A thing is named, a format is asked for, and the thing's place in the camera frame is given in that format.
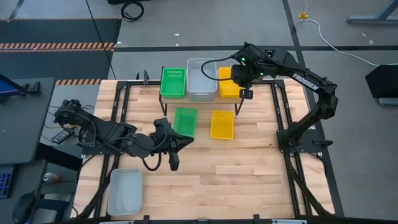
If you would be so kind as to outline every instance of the concrete floor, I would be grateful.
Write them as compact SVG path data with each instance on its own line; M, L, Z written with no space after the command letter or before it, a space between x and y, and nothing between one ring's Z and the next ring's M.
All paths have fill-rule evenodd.
M105 0L88 2L95 17L120 16L120 6L110 6ZM315 24L300 23L297 18L304 0L288 2L300 45L325 45ZM388 2L317 0L309 1L307 12L321 24L324 37L333 45L398 45L397 27L345 23L350 14L377 14ZM16 4L17 0L0 1L0 19L9 17ZM143 5L145 14L141 20L123 21L118 47L241 45L244 41L293 46L284 6L279 0L152 0ZM25 0L17 14L18 18L89 16L84 0ZM118 79L135 78L143 69L153 79L160 77L163 65L184 67L190 57L221 58L230 53L115 52L112 65ZM350 53L374 63L398 62L397 51ZM398 220L398 108L381 108L372 99L364 77L374 67L332 51L304 52L303 56L307 67L338 84L336 116L322 123L326 138L335 142L329 150L345 215ZM98 86L56 86L52 105L59 105L64 98L95 105L97 92ZM50 138L58 131L46 129L44 134Z

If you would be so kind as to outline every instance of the yellow basket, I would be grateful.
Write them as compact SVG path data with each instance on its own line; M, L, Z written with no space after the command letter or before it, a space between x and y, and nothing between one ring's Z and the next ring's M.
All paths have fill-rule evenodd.
M234 138L234 113L231 111L213 111L211 115L210 137L215 139Z
M230 78L231 68L219 68L219 78ZM224 99L239 98L239 90L242 89L232 80L220 81L220 97Z

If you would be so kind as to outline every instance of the caution tape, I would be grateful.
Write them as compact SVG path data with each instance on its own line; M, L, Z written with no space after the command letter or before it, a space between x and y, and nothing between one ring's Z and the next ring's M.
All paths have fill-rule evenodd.
M0 49L0 53L25 53L25 52L95 52L102 51L104 49L17 49L17 50L5 50ZM114 52L114 49L106 49L106 51Z
M115 43L99 42L89 43L0 43L0 49L6 50L25 50L25 49L95 49L95 48L113 48Z
M97 17L94 20L105 20L105 19L122 19L120 17ZM0 19L0 21L23 21L23 20L92 20L90 17L86 18L14 18L14 19Z
M57 80L56 85L99 85L101 83L100 78L86 78L86 79L69 79L69 80Z

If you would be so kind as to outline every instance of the gray basket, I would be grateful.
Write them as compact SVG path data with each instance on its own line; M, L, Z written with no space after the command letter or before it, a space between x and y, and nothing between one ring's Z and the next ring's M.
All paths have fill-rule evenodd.
M213 101L218 89L218 82L204 76L200 68L203 63L213 58L190 58L187 61L187 92L191 101ZM205 73L218 78L217 64L211 62L203 67Z
M138 168L112 171L109 183L108 214L136 214L142 205L142 181L142 172Z

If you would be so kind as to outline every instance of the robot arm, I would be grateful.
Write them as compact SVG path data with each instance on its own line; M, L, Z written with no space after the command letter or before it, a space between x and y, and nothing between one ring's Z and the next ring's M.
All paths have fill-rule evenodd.
M285 50L261 51L255 45L245 43L243 49L231 56L240 65L233 65L231 79L244 89L239 93L241 98L251 99L252 83L256 83L266 75L275 78L277 75L287 76L309 90L318 94L318 102L314 109L300 121L289 125L285 142L292 146L299 145L304 131L321 119L329 119L335 115L338 99L335 96L337 87L327 77L322 78L307 68L302 68L293 56Z
M104 121L81 108L78 100L64 100L62 106L55 112L55 123L60 126L64 124L79 125L82 129L94 136L95 141L86 143L96 147L100 143L102 147L110 147L115 151L124 151L130 156L140 157L149 170L151 169L145 163L144 158L155 153L159 157L163 152L169 154L170 169L178 169L179 159L177 153L185 146L193 142L193 138L177 134L172 128L167 118L161 118L154 121L156 131L149 136L136 133L137 128L126 123L115 121Z

